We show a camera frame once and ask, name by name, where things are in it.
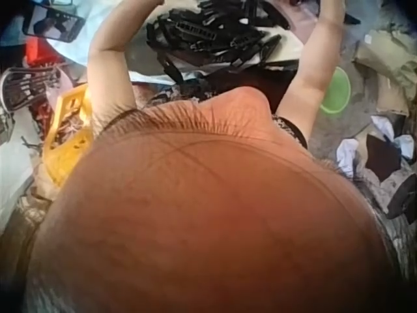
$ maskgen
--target table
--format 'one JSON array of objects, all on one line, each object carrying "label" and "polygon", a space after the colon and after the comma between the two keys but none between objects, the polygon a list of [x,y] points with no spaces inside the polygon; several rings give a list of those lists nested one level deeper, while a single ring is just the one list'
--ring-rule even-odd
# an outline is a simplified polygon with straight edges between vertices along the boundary
[{"label": "table", "polygon": [[[119,1],[110,0],[74,0],[77,15],[86,19],[84,28],[77,39],[71,43],[48,40],[61,55],[67,59],[73,60],[81,65],[87,65],[88,49],[91,40],[100,24],[106,19]],[[159,6],[148,18],[148,22],[154,21],[155,18],[169,11],[172,8],[187,8],[198,10],[196,0],[165,0],[165,4]],[[274,27],[267,30],[270,36],[281,34],[283,40],[276,53],[273,53],[268,61],[286,61],[299,59],[303,48],[302,41],[292,32],[286,31],[281,27]],[[156,60],[156,53],[153,52],[146,44],[146,30],[143,27],[129,43],[126,50],[126,60],[129,68],[130,79],[133,82],[148,82],[173,84],[174,82],[164,74],[162,67]],[[256,55],[247,65],[254,65],[259,62],[259,56]],[[179,70],[183,73],[184,79],[196,77],[199,72],[212,72],[223,65],[209,65],[202,68],[196,68],[192,65],[176,62]]]}]

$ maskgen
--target floor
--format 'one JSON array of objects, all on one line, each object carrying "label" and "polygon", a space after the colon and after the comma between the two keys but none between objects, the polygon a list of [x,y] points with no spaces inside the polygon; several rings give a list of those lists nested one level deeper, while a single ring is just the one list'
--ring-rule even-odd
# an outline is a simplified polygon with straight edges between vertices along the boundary
[{"label": "floor", "polygon": [[349,59],[342,61],[340,67],[346,71],[351,81],[351,101],[339,115],[319,112],[309,149],[320,159],[336,160],[336,149],[341,140],[359,133],[371,122],[371,115],[377,112],[378,89],[375,73],[358,69]]}]

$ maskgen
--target green plastic container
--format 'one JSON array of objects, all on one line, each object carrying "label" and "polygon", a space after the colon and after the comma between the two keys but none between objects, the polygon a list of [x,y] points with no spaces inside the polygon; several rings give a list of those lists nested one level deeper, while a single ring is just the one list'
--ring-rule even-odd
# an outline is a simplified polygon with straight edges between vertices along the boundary
[{"label": "green plastic container", "polygon": [[337,67],[320,108],[327,114],[342,112],[351,99],[351,92],[348,75],[342,68]]}]

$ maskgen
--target red object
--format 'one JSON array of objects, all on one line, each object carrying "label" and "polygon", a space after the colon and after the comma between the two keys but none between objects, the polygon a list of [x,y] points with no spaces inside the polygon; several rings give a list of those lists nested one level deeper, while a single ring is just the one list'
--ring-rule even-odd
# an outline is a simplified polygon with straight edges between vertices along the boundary
[{"label": "red object", "polygon": [[30,67],[63,61],[64,59],[48,44],[46,39],[28,37],[26,41],[26,62]]}]

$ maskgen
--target yellow plastic basket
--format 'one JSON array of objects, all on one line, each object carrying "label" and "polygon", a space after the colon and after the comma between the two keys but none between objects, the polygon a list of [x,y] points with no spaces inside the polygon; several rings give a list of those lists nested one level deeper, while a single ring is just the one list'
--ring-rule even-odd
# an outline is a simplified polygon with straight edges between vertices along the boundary
[{"label": "yellow plastic basket", "polygon": [[[64,118],[74,112],[78,112],[79,118],[83,122],[82,128],[58,147],[53,147]],[[55,115],[46,136],[42,154],[46,170],[57,186],[63,185],[79,158],[93,142],[91,116],[92,110],[87,84],[75,87],[58,98]]]}]

